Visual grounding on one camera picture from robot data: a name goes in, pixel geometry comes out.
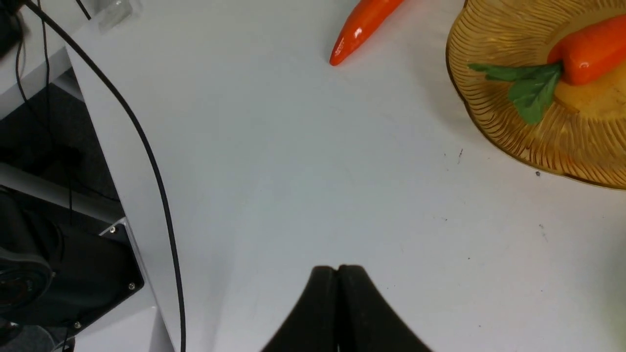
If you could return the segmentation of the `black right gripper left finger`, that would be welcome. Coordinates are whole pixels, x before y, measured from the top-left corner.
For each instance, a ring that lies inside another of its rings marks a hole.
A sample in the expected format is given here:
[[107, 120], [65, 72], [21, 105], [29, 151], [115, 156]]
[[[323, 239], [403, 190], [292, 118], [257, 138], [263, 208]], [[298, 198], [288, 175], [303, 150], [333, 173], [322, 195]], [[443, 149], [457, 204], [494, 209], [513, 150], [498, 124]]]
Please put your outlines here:
[[335, 352], [337, 272], [315, 266], [299, 300], [264, 352]]

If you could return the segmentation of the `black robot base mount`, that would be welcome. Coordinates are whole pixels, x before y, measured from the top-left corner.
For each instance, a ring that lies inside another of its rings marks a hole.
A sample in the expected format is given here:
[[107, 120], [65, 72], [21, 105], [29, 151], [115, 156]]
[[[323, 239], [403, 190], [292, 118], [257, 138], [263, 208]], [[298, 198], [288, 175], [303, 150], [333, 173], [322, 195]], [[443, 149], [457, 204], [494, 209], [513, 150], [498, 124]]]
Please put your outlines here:
[[0, 197], [0, 313], [16, 325], [78, 332], [144, 286], [122, 223], [100, 235], [60, 225]]

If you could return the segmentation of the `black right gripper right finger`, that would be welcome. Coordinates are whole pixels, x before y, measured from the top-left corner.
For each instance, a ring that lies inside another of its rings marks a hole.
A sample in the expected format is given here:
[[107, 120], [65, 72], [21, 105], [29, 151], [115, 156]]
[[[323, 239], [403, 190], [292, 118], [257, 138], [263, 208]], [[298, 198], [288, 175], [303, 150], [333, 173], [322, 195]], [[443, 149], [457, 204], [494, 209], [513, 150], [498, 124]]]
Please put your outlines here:
[[429, 352], [396, 314], [362, 266], [338, 268], [339, 352]]

